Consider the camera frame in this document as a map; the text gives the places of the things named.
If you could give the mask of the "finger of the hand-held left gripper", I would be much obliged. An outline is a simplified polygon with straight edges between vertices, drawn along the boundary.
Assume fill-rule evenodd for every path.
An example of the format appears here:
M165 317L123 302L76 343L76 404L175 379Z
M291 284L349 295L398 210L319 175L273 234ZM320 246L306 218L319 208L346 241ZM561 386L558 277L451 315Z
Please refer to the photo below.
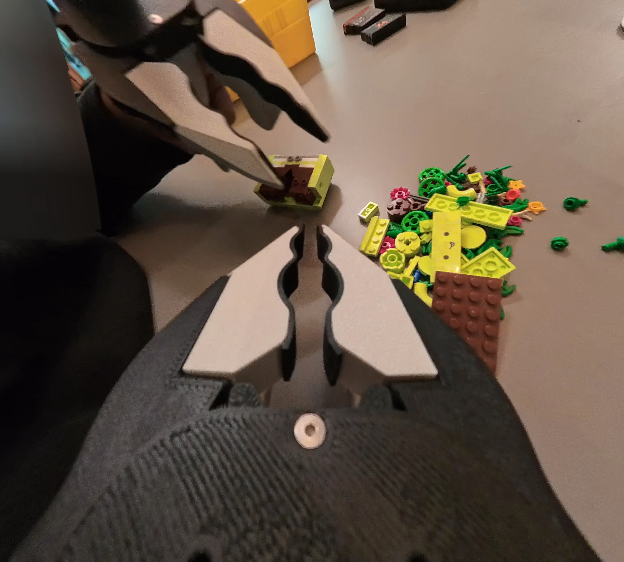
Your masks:
M203 19L202 54L217 78L238 94L249 115L269 131L280 114L325 143L330 134L277 51L221 10Z
M204 155L258 183L283 189L282 180L261 149L232 130L221 114L204 106L179 67L144 62L126 77L173 122L178 136L192 142Z

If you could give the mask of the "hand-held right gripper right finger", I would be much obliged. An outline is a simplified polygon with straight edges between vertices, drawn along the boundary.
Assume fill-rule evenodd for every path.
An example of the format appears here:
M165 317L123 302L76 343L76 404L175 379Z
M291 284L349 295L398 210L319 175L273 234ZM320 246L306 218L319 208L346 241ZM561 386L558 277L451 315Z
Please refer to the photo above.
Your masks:
M330 299L323 326L329 384L362 395L370 386L435 380L436 365L401 298L404 286L327 225L317 227L317 254Z

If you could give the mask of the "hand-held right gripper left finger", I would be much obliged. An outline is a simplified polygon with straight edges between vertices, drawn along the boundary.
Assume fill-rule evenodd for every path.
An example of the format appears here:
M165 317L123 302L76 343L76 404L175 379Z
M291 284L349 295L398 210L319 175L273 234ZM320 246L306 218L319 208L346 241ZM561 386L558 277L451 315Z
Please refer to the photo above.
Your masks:
M217 283L220 292L183 364L192 377L247 383L259 393L291 379L294 308L305 227L293 226Z

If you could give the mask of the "brown toy plate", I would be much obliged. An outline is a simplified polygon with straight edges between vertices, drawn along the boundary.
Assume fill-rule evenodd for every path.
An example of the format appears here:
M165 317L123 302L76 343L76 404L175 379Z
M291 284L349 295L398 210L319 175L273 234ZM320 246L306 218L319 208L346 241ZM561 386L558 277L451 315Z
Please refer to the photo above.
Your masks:
M432 309L495 373L502 301L501 279L455 272L435 273Z

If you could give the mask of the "lime curved brick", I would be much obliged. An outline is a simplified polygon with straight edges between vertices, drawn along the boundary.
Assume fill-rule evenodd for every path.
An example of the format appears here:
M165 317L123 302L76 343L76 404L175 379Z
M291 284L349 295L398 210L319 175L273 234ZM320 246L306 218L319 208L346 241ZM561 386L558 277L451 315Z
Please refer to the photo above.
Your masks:
M390 223L388 219L373 216L359 246L359 251L369 257L378 256Z

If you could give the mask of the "lime brick box with brown bricks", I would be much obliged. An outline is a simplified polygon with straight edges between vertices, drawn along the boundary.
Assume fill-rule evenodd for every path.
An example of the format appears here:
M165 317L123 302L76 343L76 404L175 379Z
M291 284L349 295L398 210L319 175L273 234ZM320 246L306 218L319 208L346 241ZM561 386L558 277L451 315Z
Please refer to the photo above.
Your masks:
M269 162L284 188L257 183L254 193L267 205L299 210L320 210L332 183L334 167L325 154L271 155Z

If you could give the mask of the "long lime toy plate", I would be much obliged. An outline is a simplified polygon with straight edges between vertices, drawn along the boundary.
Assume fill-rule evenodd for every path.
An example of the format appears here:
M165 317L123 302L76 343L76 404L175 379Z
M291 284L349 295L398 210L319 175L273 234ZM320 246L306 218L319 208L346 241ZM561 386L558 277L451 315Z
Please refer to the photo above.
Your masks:
M424 210L430 213L445 213L459 215L467 223L494 228L505 229L513 213L504 207L491 206L469 200L460 205L456 198L444 194L434 194L427 202Z

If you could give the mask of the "person's left forearm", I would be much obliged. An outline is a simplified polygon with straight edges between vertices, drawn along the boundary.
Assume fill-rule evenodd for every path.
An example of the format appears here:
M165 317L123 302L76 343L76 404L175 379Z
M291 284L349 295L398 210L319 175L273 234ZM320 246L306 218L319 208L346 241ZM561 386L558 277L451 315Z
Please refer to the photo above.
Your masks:
M115 107L95 81L77 97L96 186L101 233L113 236L129 211L193 155Z

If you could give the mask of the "person's left hand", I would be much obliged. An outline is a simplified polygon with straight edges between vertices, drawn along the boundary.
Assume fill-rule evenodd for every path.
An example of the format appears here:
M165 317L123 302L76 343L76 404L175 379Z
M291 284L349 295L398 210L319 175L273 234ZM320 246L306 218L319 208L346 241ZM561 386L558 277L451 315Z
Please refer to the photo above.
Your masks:
M233 126L236 120L236 111L226 88L215 78L212 73L206 77L209 108L223 116L229 126Z

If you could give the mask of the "yellow box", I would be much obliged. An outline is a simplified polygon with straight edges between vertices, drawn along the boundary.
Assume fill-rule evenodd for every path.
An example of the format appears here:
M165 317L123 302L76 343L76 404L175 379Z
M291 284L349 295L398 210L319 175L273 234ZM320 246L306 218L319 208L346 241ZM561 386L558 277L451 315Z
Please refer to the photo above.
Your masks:
M308 0L236 0L255 20L288 68L316 53Z

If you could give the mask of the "black battery pack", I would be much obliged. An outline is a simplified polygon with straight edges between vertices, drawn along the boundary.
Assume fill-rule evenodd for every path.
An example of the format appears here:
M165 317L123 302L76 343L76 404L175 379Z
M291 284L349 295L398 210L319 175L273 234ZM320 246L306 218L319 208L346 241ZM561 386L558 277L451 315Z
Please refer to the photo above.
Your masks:
M368 6L343 23L343 33L346 36L360 35L363 30L382 20L385 15L385 9Z
M370 46L376 46L405 28L406 24L405 13L392 13L364 28L360 37L363 42Z

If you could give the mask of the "pile of small toy bricks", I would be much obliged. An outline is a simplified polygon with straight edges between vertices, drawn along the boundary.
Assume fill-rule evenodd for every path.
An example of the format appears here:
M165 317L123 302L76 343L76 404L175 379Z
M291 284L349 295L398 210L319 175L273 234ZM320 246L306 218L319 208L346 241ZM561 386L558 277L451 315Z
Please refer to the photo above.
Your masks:
M471 200L504 207L513 213L502 230L461 220L461 267L491 247L512 263L514 250L507 239L523 235L524 225L547 210L541 201L526 197L525 183L509 176L509 166L483 169L469 166L468 160L469 155L464 156L448 169L424 168L417 176L415 190L406 186L392 189L386 213L382 214L379 207L378 216L391 222L380 253L376 257L363 254L376 261L389 277L401 282L428 306L432 306L435 280L430 256L433 213L425 211L424 207L434 194L456 198L460 205ZM516 290L516 286L508 282L511 273L501 278L503 298Z

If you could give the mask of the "person's black clothing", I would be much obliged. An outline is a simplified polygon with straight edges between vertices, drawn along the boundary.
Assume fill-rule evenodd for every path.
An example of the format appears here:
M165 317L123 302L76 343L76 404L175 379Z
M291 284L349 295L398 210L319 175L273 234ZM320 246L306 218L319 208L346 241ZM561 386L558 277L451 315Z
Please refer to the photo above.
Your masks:
M116 242L1 241L1 560L51 503L106 396L153 336Z

